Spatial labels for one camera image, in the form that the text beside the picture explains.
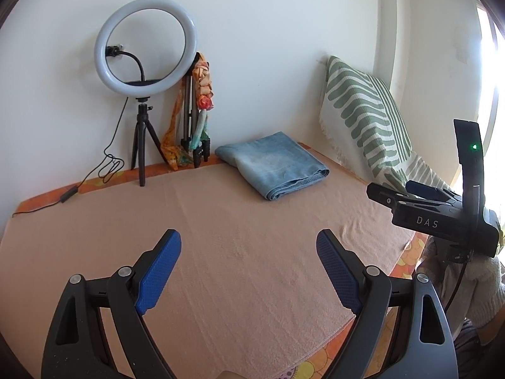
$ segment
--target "black cable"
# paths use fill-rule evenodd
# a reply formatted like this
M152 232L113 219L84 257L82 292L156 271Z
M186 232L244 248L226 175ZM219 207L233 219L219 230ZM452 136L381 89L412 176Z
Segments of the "black cable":
M144 75L144 68L142 67L142 64L141 64L141 62L140 62L140 60L138 59L137 56L133 55L130 52L121 51L121 50L116 51L115 54L116 55L125 55L127 57L133 58L135 60L135 62L137 63L138 68L140 70L140 80L141 81L145 81L146 80L146 76Z
M104 159L102 159L102 161L96 166L94 167L91 171L89 171L89 173L84 177L84 179L81 181L81 183L77 186L77 188L79 188L83 183L84 181L86 181L88 179L88 177L94 172L96 171L100 165L102 165L105 160L107 160L107 158L110 158L110 161L107 162L103 167L100 168L100 170L98 171L98 178L100 178L102 180L102 182L104 184L107 184L110 179L114 176L114 174L120 170L123 169L123 167L125 166L125 162L124 162L124 159L122 158L118 158L118 157L115 157L114 155L112 155L111 153L107 153L107 150L110 148L110 146L112 145L112 143L114 142L114 139L116 137L116 134L118 132L118 128L119 128L119 123L121 122L121 118L123 117L123 113L125 112L125 108L126 108L126 103L128 102L128 98L129 97L126 97L126 101L123 105L123 110L121 111L121 115L119 115L119 119L118 119L118 123L116 124L116 129L114 130L114 135L112 136L112 139L110 140L110 143L109 145L107 145L104 149ZM112 166L109 168L109 170L107 171L107 173L102 174L102 171L107 168L109 165Z
M454 287L453 293L451 294L449 298L449 302L447 302L447 305L445 305L444 308L444 313L447 313L447 310L449 309L449 306L451 303L453 303L454 297L456 296L456 293L458 292L458 289L460 288L461 281L463 280L463 275L465 273L466 266L468 265L468 262L465 262L463 264L463 267L461 268L460 275L458 276L458 280L456 281L456 285Z
M14 212L12 214L12 217L14 217L14 215L19 215L19 214L30 214L32 212L37 212L37 211L40 211L44 208L49 208L49 207L53 207L54 205L56 205L57 203L60 203L60 201L56 201L56 202L53 202L53 203L50 203L49 205L44 205L43 207L40 207L40 208L37 208L37 209L33 209L31 211L22 211L22 212Z
M60 202L64 203L66 200L68 200L70 197L74 196L79 191L79 188L81 187L81 185L88 179L88 177L93 172L95 172L98 168L100 168L100 166L107 160L107 158L109 158L110 161L107 162L98 171L98 177L102 180L102 182L104 184L107 184L112 179L112 177L114 176L115 173L117 173L117 172L119 172L120 170L123 169L123 167L125 166L124 159L115 157L111 153L107 153L107 150L110 148L110 146L114 142L114 139L115 139L116 134L118 132L119 124L121 122L121 118L123 117L123 113L125 112L125 108L126 108L126 104L128 102L128 98L129 97L126 97L126 101L125 101L125 103L123 105L123 110L121 110L121 114L119 115L118 123L116 124L116 129L114 130L114 134L112 136L112 139L110 140L109 145L107 145L104 148L104 155L105 155L104 159L102 159L102 161L96 167L94 167L91 171L89 171L89 173L84 177L84 179L79 183L79 185L74 185L73 187L71 187L70 189L68 189L67 191L65 191L60 196L60 198L58 199L58 201L56 201L56 202L50 203L49 205L45 205L43 207L39 207L39 208L31 210L31 211L14 212L12 214L12 217L14 217L14 215L29 214L29 213L32 213L32 212L43 210L45 208L53 207L54 205L56 205L57 203L60 203ZM109 167L109 170L105 174L103 174L103 170L106 169L107 167Z

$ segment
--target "striped pillow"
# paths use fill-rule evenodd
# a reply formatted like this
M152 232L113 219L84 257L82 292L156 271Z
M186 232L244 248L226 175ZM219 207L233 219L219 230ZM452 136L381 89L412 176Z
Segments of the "striped pillow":
M386 85L337 57L328 62L320 122L343 164L364 180L402 192L409 179L445 185L412 150Z

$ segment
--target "tripod leg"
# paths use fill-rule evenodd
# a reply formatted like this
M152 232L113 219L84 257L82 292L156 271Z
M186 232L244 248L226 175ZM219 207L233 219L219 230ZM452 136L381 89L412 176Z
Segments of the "tripod leg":
M156 131L155 129L153 128L153 126L151 125L151 123L148 121L146 121L146 127L147 127L147 130L149 131L149 134L151 135L151 138L152 140L154 141L155 145L156 145L156 148L158 149L158 152L160 153L161 155L161 158L163 158L163 161L165 161L165 164L168 165L168 161L167 159L165 158L165 155L163 155L163 151L161 151L161 144L160 144L160 140L158 139L157 135L156 135Z
M138 150L138 123L135 125L135 133L133 134L133 150L131 152L131 168L135 169L137 164L137 150Z
M189 152L189 142L191 141L191 137L189 136L189 113L191 112L191 97L194 96L193 93L193 84L192 84L192 77L190 75L186 75L185 77L185 83L186 87L184 90L184 102L183 102L183 135L181 139L181 145L182 147L186 150L186 152Z
M138 132L138 182L140 186L146 184L146 124L141 122L137 127Z
M201 147L193 150L193 166L198 168L201 164Z
M201 142L201 148L204 152L204 161L207 162L209 160L209 156L211 155L211 141L209 139L204 139Z

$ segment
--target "tripod stand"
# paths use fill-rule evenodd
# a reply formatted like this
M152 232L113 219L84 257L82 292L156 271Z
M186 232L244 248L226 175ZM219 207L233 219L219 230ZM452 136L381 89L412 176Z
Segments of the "tripod stand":
M133 150L131 154L131 169L135 169L138 153L138 181L140 186L146 185L146 128L154 141L158 152L160 153L165 164L168 164L165 155L161 151L160 140L158 139L155 129L149 121L149 110L152 106L146 104L148 98L137 98L140 103L138 105L137 124L135 125L135 134L133 135Z
M196 106L196 94L194 92L193 77L191 71L193 70L194 64L196 64L199 54L196 53L195 60L191 65L191 68L186 73L184 78L186 79L186 86L184 90L184 102L183 102L183 136L181 138L181 147L183 147L187 153L190 153L189 145L191 139L193 138L194 132L196 130L196 125L198 124L198 118L200 111ZM209 155L211 151L211 141L209 139L203 139L201 145L193 150L193 166L198 168L201 164L201 158L204 161L209 160Z

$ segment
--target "bed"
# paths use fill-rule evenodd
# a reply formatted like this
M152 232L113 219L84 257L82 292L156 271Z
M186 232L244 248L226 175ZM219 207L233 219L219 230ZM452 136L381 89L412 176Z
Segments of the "bed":
M364 182L310 152L330 176L277 202L263 200L234 168L211 157L208 167L178 173L151 165L146 188L137 186L135 171L107 185L89 180L80 190L86 195L11 220L0 243L0 291L12 306L0 309L0 331L14 354L39 377L47 329L68 277L110 275L173 227L181 232L183 253L146 323L176 375L214 378L231 370L248 379L321 377L352 314L320 266L316 230L331 228L365 264L399 277L412 273L425 237L391 225L390 212L367 200ZM65 189L18 210L46 205ZM353 202L335 202L350 196ZM263 229L251 233L258 221ZM249 299L241 299L244 292ZM107 312L104 325L118 369L131 374ZM390 327L384 331L371 370L386 349Z

